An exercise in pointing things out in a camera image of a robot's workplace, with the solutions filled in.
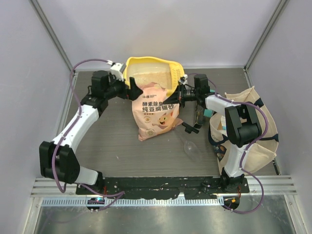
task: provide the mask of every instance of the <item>purple cable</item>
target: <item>purple cable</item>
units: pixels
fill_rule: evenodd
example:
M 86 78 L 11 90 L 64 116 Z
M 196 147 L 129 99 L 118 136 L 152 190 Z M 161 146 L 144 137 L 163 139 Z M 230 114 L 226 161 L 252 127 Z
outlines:
M 93 189 L 91 189 L 89 186 L 85 185 L 85 184 L 80 184 L 82 187 L 86 188 L 87 190 L 89 190 L 90 192 L 102 196 L 102 197 L 115 197 L 115 196 L 119 196 L 119 195 L 124 195 L 124 191 L 121 191 L 117 194 L 112 194 L 112 195 L 105 195 L 105 194 L 99 194 L 98 192 L 94 191 Z
M 83 63 L 85 63 L 85 62 L 91 62 L 91 61 L 100 61 L 100 62 L 108 63 L 108 61 L 105 60 L 105 59 L 91 58 L 91 59 L 86 59 L 86 60 L 84 60 L 84 61 L 81 61 L 81 62 L 77 63 L 77 64 L 73 67 L 73 69 L 71 70 L 70 78 L 69 78 L 69 80 L 70 80 L 69 85 L 70 85 L 70 89 L 71 89 L 72 92 L 73 92 L 73 95 L 74 95 L 74 97 L 75 97 L 75 100 L 76 100 L 76 102 L 77 102 L 77 104 L 78 104 L 78 115 L 77 115 L 76 119 L 74 120 L 74 122 L 68 127 L 67 131 L 66 131 L 66 132 L 63 134 L 63 136 L 59 139 L 59 142 L 57 143 L 57 145 L 56 145 L 56 147 L 55 147 L 55 149 L 54 149 L 54 151 L 53 151 L 53 154 L 52 154 L 52 173 L 53 173 L 53 177 L 54 177 L 54 180 L 55 180 L 55 182 L 56 182 L 56 184 L 57 184 L 58 189 L 59 189 L 62 193 L 64 193 L 64 192 L 66 191 L 66 183 L 64 184 L 64 188 L 62 188 L 62 186 L 60 185 L 60 182 L 59 182 L 59 178 L 58 178 L 58 174 L 57 174 L 57 172 L 56 172 L 56 168 L 55 168 L 56 155 L 57 155 L 57 152 L 58 152 L 58 150 L 59 150 L 59 147 L 60 147 L 61 143 L 63 142 L 64 139 L 66 139 L 66 136 L 68 135 L 68 133 L 72 130 L 72 128 L 74 127 L 74 125 L 78 122 L 78 120 L 80 119 L 80 115 L 81 115 L 81 113 L 82 113 L 82 108 L 81 108 L 80 100 L 79 100 L 77 94 L 75 93 L 75 91 L 74 91 L 74 86 L 73 86 L 74 72 L 75 72 L 76 68 L 77 68 L 79 65 L 81 65 L 81 64 L 83 64 Z M 88 186 L 83 185 L 83 184 L 81 184 L 81 185 L 82 185 L 83 187 L 89 189 L 91 192 L 96 193 L 94 190 L 92 190 L 92 189 L 89 188 Z M 97 195 L 100 195 L 100 196 L 103 196 L 103 197 L 114 197 L 114 196 L 118 196 L 120 193 L 118 193 L 118 194 L 113 194 L 113 195 L 101 195 L 101 194 L 98 194 L 98 193 L 96 193 L 96 194 L 97 194 Z
M 252 107 L 254 107 L 257 111 L 259 111 L 260 114 L 263 116 L 264 121 L 265 121 L 265 129 L 264 129 L 264 132 L 263 132 L 259 137 L 257 137 L 256 139 L 254 139 L 251 143 L 249 143 L 249 144 L 247 145 L 247 147 L 246 147 L 245 150 L 248 150 L 248 149 L 252 146 L 252 144 L 254 144 L 256 141 L 260 140 L 260 139 L 261 139 L 262 137 L 264 137 L 264 135 L 268 132 L 268 128 L 269 128 L 268 118 L 266 117 L 266 115 L 264 114 L 264 112 L 263 112 L 263 111 L 260 109 L 260 107 L 258 107 L 258 106 L 255 106 L 255 105 L 253 105 L 253 104 L 251 104 L 251 103 L 249 103 L 249 102 L 231 101 L 231 100 L 228 100 L 228 99 L 222 97 L 221 95 L 218 95 L 218 94 L 217 94 L 216 85 L 215 85 L 211 80 L 209 80 L 209 79 L 207 79 L 207 80 L 214 86 L 214 89 L 215 89 L 214 95 L 215 95 L 217 98 L 219 98 L 219 99 L 221 99 L 221 100 L 224 100 L 224 101 L 226 101 L 226 102 L 232 103 L 232 104 L 252 106 Z M 241 168 L 241 170 L 242 170 L 243 172 L 245 172 L 245 173 L 249 174 L 250 176 L 252 176 L 253 178 L 255 178 L 255 180 L 259 183 L 260 188 L 261 188 L 261 199 L 260 199 L 260 201 L 259 201 L 259 204 L 258 204 L 254 209 L 252 209 L 252 210 L 250 210 L 250 211 L 236 211 L 236 210 L 232 210 L 230 207 L 228 207 L 228 206 L 226 206 L 226 205 L 223 206 L 223 207 L 225 207 L 227 210 L 233 211 L 234 213 L 237 213 L 237 214 L 249 214 L 249 213 L 252 213 L 252 212 L 256 211 L 256 210 L 261 206 L 262 201 L 263 201 L 263 198 L 264 198 L 264 189 L 263 189 L 263 185 L 262 185 L 261 181 L 260 181 L 254 174 L 252 174 L 252 173 L 249 172 L 249 171 L 246 171 L 246 170 L 243 168 L 243 166 L 242 166 L 243 160 L 244 160 L 245 156 L 246 156 L 246 151 L 244 151 L 244 153 L 243 153 L 243 155 L 242 155 L 242 158 L 240 159 L 239 167 Z

